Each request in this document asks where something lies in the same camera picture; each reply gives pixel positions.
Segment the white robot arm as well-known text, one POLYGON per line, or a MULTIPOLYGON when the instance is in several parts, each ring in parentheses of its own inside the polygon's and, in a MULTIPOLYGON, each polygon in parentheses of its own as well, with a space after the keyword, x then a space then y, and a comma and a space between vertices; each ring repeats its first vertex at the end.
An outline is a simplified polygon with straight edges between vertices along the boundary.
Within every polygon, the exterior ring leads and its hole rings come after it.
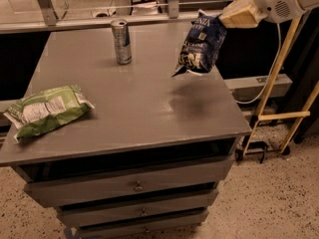
POLYGON ((256 28, 260 21, 279 24, 319 7, 319 0, 234 0, 219 20, 226 28, 256 28))

